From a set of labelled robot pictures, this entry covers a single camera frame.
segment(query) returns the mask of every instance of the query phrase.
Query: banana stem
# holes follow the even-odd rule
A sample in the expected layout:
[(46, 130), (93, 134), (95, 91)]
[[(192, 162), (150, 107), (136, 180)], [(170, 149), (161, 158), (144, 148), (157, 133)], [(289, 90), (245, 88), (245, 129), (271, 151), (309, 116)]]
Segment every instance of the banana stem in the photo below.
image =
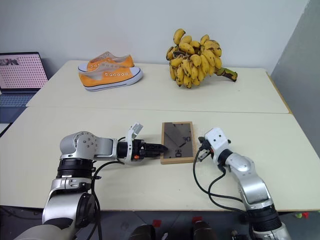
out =
[(226, 77), (232, 80), (233, 82), (237, 81), (237, 77), (238, 77), (238, 73), (236, 73), (235, 71), (231, 71), (230, 69), (225, 67), (221, 67), (220, 69), (217, 69), (215, 74), (217, 76)]

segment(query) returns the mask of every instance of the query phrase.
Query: gray wall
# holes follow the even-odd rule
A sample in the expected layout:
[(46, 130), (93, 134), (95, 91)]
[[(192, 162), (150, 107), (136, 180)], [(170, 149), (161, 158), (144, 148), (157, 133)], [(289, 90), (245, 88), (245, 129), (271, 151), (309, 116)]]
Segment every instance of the gray wall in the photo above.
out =
[(308, 3), (271, 77), (320, 156), (319, 0)]

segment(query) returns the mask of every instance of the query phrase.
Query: banana bunch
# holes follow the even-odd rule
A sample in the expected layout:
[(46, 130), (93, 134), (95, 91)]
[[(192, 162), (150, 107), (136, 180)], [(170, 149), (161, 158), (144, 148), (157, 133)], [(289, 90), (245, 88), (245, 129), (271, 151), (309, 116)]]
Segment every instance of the banana bunch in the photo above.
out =
[(166, 52), (166, 59), (170, 61), (170, 76), (179, 87), (184, 85), (190, 89), (192, 85), (199, 86), (207, 75), (213, 74), (227, 77), (233, 82), (237, 80), (236, 72), (222, 67), (222, 49), (217, 41), (211, 40), (206, 34), (198, 42), (185, 34), (182, 28), (175, 31), (175, 46)]

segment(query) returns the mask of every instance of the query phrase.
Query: sneaker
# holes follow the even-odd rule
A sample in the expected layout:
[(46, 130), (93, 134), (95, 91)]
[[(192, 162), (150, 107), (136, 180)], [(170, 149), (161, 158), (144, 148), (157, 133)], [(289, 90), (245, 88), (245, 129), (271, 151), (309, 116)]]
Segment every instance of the sneaker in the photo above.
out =
[(131, 68), (135, 66), (131, 55), (118, 57), (106, 51), (89, 62), (80, 64), (78, 70), (80, 73), (91, 72), (97, 69), (101, 63), (109, 63), (110, 68)]
[(86, 90), (96, 92), (129, 86), (139, 81), (144, 75), (139, 67), (108, 68), (106, 64), (100, 64), (94, 71), (79, 72), (80, 80)]

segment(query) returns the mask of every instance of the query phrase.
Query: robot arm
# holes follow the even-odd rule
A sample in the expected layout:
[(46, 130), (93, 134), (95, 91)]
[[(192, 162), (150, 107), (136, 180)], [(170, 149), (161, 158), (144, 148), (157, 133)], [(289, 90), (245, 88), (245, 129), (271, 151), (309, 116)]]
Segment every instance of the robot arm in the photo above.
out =
[(94, 161), (124, 159), (125, 163), (159, 156), (161, 144), (135, 139), (141, 124), (130, 127), (125, 141), (97, 137), (88, 131), (68, 135), (60, 142), (61, 157), (42, 213), (42, 225), (32, 227), (16, 240), (71, 240), (80, 228), (95, 220), (96, 199), (91, 189)]
[(255, 163), (246, 156), (229, 150), (230, 141), (220, 128), (204, 135), (213, 152), (213, 163), (226, 166), (238, 183), (242, 202), (257, 240), (291, 240), (287, 228), (279, 219), (265, 182), (258, 176)]

